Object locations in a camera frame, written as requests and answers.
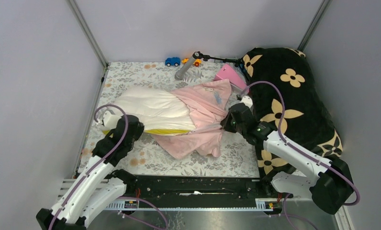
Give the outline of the white pillow with yellow edge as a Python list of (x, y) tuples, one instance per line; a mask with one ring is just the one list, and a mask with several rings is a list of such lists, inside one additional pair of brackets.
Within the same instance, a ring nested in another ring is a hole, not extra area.
[(187, 105), (166, 90), (132, 87), (112, 104), (136, 116), (149, 134), (175, 136), (196, 129)]

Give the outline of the pink pillow with princess print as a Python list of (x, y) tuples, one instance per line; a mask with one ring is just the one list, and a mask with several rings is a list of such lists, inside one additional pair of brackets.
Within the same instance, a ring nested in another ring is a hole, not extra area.
[(229, 80), (211, 81), (171, 91), (185, 103), (195, 128), (175, 135), (152, 133), (157, 143), (175, 159), (193, 151), (219, 157), (222, 138), (220, 122), (226, 117), (226, 103), (232, 93)]

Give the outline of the black blanket with yellow flowers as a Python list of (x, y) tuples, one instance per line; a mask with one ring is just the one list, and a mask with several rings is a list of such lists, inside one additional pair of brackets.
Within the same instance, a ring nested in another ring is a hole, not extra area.
[(342, 141), (320, 100), (306, 55), (297, 49), (254, 48), (243, 56), (254, 116), (322, 157), (340, 157)]

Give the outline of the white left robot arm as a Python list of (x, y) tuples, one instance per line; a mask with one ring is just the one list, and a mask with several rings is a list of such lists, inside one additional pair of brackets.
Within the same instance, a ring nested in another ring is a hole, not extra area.
[(43, 230), (86, 230), (115, 199), (136, 191), (137, 177), (115, 166), (127, 156), (144, 131), (136, 116), (122, 116), (116, 128), (101, 139), (84, 171), (50, 208), (36, 215)]

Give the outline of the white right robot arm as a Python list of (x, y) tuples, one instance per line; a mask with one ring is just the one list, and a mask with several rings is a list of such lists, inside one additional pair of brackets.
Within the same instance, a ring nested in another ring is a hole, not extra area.
[(303, 173), (302, 176), (275, 172), (262, 184), (268, 197), (280, 193), (311, 199), (321, 210), (335, 214), (355, 194), (355, 205), (360, 195), (355, 187), (348, 164), (338, 158), (324, 158), (290, 140), (277, 128), (264, 121), (257, 121), (244, 103), (233, 105), (220, 122), (222, 128), (239, 133), (251, 145), (266, 150)]

